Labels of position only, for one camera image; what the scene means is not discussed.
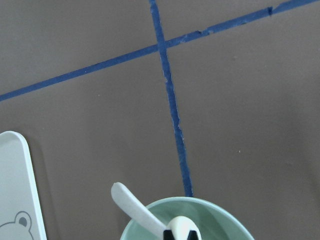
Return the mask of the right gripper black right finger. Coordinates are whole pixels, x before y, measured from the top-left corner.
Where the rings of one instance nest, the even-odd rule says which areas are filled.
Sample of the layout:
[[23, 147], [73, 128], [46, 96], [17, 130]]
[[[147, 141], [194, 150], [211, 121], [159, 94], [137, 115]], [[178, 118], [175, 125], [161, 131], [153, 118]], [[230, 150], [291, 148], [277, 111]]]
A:
[[190, 230], [187, 240], [199, 240], [198, 233], [196, 230]]

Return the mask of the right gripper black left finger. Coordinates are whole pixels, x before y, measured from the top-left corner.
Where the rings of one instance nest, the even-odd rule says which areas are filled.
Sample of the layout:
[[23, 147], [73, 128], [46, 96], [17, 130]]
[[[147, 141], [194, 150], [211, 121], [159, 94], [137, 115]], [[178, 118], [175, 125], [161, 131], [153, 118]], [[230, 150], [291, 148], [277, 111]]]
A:
[[175, 240], [174, 234], [171, 229], [163, 231], [163, 240]]

